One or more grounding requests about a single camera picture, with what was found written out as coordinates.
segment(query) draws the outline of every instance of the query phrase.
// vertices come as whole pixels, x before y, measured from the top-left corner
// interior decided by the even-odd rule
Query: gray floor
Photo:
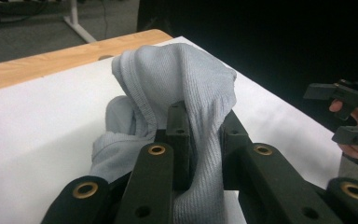
[[[29,13],[35,6],[35,2],[0,3],[0,11]],[[78,4],[79,23],[97,40],[132,34],[138,6],[139,0],[87,0]],[[66,15],[69,2],[50,1],[39,15],[26,21],[0,24],[0,62],[86,44],[63,21]],[[18,18],[8,16],[2,21]]]

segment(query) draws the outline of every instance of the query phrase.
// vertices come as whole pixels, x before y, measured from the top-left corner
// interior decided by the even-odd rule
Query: metal bar
[[[144,146],[114,223],[172,223],[172,180],[172,148],[163,143]]]
[[[111,206],[109,186],[97,176],[69,183],[51,204],[42,224],[103,223]]]
[[[344,145],[358,146],[358,127],[340,126],[333,135],[332,140]]]
[[[358,223],[358,181],[350,178],[330,180],[326,200],[345,223]]]
[[[168,109],[166,141],[173,148],[175,190],[190,188],[190,125],[185,102],[178,102]]]
[[[248,223],[342,223],[276,148],[252,144],[233,112],[224,121],[223,136],[225,188],[239,186]]]

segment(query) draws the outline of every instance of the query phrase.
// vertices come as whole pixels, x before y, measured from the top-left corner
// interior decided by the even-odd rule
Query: white table leg
[[[87,43],[96,42],[97,40],[92,37],[79,23],[77,18],[77,1],[71,0],[71,15],[63,17],[65,22],[80,35]]]

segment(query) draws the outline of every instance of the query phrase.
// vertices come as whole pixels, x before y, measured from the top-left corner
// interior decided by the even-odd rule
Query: ribbed knit fabric
[[[90,173],[112,182],[130,171],[142,145],[153,141],[157,128],[165,129],[168,107],[184,100],[198,163],[190,189],[174,201],[174,222],[225,223],[218,130],[236,103],[236,73],[187,44],[126,51],[112,67],[129,98],[111,106],[127,108],[124,120],[135,122],[135,132],[131,123],[108,128],[110,132],[94,143]],[[115,119],[109,123],[117,124]]]

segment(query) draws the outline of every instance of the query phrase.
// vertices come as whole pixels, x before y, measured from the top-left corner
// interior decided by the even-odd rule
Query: table
[[[160,30],[149,30],[0,63],[0,89],[93,63],[102,56],[115,56],[126,49],[138,49],[142,45],[154,45],[169,39],[172,37]]]
[[[106,105],[124,94],[111,60],[99,58],[157,43],[198,47],[155,30],[0,63],[0,223],[40,222],[62,188],[89,172]],[[234,91],[254,142],[275,146],[320,187],[337,176],[331,132],[240,73]]]

